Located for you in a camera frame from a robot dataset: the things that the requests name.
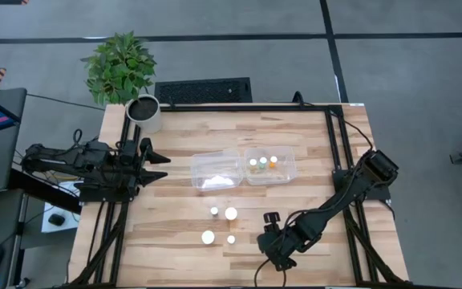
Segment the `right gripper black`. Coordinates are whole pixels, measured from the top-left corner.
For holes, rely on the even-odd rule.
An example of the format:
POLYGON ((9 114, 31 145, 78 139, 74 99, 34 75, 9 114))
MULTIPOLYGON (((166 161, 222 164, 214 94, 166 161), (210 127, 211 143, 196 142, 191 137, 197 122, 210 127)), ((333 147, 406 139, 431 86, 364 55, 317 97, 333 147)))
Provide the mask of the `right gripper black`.
POLYGON ((290 256, 302 244, 301 238, 291 228, 287 233, 279 228, 281 219, 278 212, 265 213, 263 219, 264 232, 257 237, 260 252, 273 261, 276 271, 287 271, 296 267, 297 263, 290 256))

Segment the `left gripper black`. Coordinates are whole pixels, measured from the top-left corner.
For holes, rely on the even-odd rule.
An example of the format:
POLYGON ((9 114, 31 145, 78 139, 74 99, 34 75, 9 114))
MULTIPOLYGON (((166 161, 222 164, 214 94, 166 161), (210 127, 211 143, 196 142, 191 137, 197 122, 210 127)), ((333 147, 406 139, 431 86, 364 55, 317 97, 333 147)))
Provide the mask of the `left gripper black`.
MULTIPOLYGON (((166 172, 145 171, 139 177, 140 169, 138 166, 140 155, 138 153, 138 144, 132 140, 121 140, 115 145, 118 149, 115 157, 118 171, 116 181, 117 193, 138 193, 140 191, 139 184, 146 186, 168 176, 166 172)), ((169 158, 154 151, 150 138, 143 138, 141 140, 140 152, 142 160, 149 161, 151 164, 171 162, 169 158)))

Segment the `clear plastic bin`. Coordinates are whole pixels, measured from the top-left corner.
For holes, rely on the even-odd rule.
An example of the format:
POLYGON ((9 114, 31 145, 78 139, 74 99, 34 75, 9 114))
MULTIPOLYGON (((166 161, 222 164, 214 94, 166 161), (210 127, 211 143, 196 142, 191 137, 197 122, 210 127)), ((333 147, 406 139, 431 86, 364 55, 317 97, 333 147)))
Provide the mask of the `clear plastic bin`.
POLYGON ((245 150, 245 178, 250 185, 280 185, 291 182, 298 176, 294 151, 288 146, 274 146, 262 148, 249 148, 245 150), (270 158, 276 156, 278 162, 270 168, 270 158), (267 158, 264 169, 259 168, 259 159, 267 158), (249 160, 257 160, 257 171, 250 172, 249 160))
POLYGON ((242 159, 236 150, 222 150, 213 153, 194 154, 191 158, 190 171, 192 174, 192 186, 201 192, 212 191, 202 189, 206 179, 220 175, 232 178, 235 187, 243 180, 242 159))

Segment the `white plant pot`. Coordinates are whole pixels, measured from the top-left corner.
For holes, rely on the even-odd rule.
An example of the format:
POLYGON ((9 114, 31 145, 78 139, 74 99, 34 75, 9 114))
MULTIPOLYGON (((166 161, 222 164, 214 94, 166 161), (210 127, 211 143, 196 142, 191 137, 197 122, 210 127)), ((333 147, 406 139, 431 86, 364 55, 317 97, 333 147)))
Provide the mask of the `white plant pot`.
POLYGON ((126 104, 126 115, 144 133, 156 133, 162 128, 160 103, 155 96, 139 95, 126 104))

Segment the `black keyboard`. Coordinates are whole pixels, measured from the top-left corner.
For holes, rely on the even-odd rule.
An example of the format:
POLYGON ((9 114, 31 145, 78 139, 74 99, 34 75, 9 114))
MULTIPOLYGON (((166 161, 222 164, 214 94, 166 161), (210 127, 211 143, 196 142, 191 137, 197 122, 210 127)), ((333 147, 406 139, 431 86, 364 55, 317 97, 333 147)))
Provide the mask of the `black keyboard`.
POLYGON ((154 96, 161 104, 253 102, 248 77, 157 82, 154 96))

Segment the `white paper sheet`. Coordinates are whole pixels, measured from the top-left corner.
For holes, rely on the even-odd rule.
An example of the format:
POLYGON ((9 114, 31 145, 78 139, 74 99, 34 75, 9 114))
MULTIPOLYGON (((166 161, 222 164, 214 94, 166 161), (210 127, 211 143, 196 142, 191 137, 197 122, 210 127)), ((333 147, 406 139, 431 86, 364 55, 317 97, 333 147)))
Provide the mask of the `white paper sheet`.
MULTIPOLYGON (((79 196, 79 190, 75 187, 76 181, 63 181, 59 183, 59 188, 71 196, 79 196)), ((79 224, 80 215, 70 211, 60 209, 50 203, 44 204, 44 215, 42 216, 42 233, 52 233, 61 230, 76 229, 79 224), (55 224, 49 219, 54 215, 58 215, 63 219, 59 219, 55 224)))

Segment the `green leafy plant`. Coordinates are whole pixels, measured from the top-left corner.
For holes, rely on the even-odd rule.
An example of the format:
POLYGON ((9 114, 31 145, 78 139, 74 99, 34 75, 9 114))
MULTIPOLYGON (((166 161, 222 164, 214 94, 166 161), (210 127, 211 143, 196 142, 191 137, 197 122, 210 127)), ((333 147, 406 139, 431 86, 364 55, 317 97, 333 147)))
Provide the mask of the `green leafy plant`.
POLYGON ((133 31, 116 33, 81 59, 85 84, 97 104, 125 105, 153 85, 156 61, 144 43, 133 31))

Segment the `black aluminium table frame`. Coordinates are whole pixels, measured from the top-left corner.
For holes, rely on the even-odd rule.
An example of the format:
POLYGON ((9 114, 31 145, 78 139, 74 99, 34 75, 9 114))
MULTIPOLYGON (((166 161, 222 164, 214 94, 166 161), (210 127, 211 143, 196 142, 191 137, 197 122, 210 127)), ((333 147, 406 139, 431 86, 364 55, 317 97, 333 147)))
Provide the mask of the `black aluminium table frame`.
POLYGON ((332 171, 358 160, 374 145, 366 109, 344 104, 346 121, 326 118, 321 105, 198 105, 193 111, 164 108, 162 128, 152 135, 154 149, 171 160, 160 165, 167 177, 143 188, 131 203, 124 231, 118 287, 349 286, 355 282, 342 216, 329 221, 322 239, 295 253, 295 268, 281 273, 259 251, 263 214, 285 217, 321 205, 334 192, 332 171), (285 185, 201 192, 190 177, 196 153, 290 146, 298 176, 285 185), (213 217, 210 208, 216 206, 213 217), (225 218, 234 207, 235 220, 225 218), (211 230, 212 244, 201 234, 211 230), (229 244, 227 237, 236 242, 229 244))

